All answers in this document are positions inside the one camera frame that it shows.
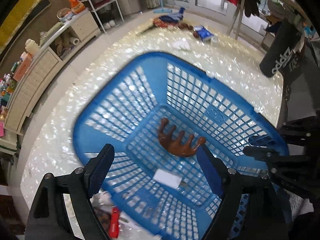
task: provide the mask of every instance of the orange box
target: orange box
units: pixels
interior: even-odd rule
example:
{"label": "orange box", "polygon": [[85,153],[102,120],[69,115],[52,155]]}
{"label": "orange box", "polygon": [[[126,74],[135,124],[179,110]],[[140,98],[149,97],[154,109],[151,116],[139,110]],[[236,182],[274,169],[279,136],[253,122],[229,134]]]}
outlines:
{"label": "orange box", "polygon": [[20,81],[21,78],[23,77],[23,75],[26,73],[26,71],[28,70],[30,64],[32,62],[32,56],[31,54],[28,53],[27,57],[25,58],[25,60],[18,66],[17,70],[14,73],[13,78],[16,81]]}

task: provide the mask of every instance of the brown crown-shaped object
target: brown crown-shaped object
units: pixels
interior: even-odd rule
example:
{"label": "brown crown-shaped object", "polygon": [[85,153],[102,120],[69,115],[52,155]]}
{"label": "brown crown-shaped object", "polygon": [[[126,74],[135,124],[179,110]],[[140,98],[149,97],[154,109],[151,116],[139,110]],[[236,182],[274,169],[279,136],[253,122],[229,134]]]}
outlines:
{"label": "brown crown-shaped object", "polygon": [[196,154],[198,147],[205,143],[205,138],[199,137],[197,145],[194,148],[191,148],[192,140],[195,136],[193,134],[190,134],[186,144],[182,145],[181,140],[185,134],[185,131],[179,132],[177,139],[172,140],[172,134],[176,130],[177,126],[176,125],[172,126],[168,134],[164,134],[163,130],[168,123],[169,123],[168,118],[163,117],[161,119],[161,125],[158,133],[158,140],[162,145],[162,147],[166,149],[169,153],[173,155],[177,155],[179,157],[191,157],[192,155]]}

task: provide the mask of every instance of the blue plastic basket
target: blue plastic basket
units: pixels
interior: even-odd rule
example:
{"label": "blue plastic basket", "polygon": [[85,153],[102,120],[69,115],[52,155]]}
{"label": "blue plastic basket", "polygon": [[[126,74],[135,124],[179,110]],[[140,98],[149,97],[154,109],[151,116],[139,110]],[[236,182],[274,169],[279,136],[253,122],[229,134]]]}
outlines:
{"label": "blue plastic basket", "polygon": [[[120,209],[164,239],[201,239],[220,198],[212,193],[196,156],[180,158],[159,144],[160,119],[189,134],[204,136],[215,157],[242,174],[257,176],[264,162],[243,154],[247,145],[288,154],[275,128],[241,96],[205,72],[171,54],[150,52],[129,62],[76,120],[73,144],[86,164],[106,143],[116,157],[103,183]],[[164,169],[182,177],[175,190],[152,179]],[[243,195],[230,238],[241,230],[248,195]]]}

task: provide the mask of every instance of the red handle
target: red handle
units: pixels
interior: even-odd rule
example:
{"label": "red handle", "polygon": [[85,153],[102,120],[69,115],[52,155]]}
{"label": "red handle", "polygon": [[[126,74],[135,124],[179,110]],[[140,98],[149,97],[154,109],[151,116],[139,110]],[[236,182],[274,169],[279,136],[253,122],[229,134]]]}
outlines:
{"label": "red handle", "polygon": [[118,238],[119,236],[119,217],[120,210],[117,207],[112,209],[110,228],[109,228],[109,236],[111,238]]}

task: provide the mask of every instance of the yellow banner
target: yellow banner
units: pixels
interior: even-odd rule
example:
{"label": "yellow banner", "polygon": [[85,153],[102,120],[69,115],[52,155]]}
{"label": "yellow banner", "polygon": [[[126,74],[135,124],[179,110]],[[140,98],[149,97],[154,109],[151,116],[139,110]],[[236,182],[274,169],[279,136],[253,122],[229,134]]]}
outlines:
{"label": "yellow banner", "polygon": [[19,0],[0,26],[0,53],[41,0]]}

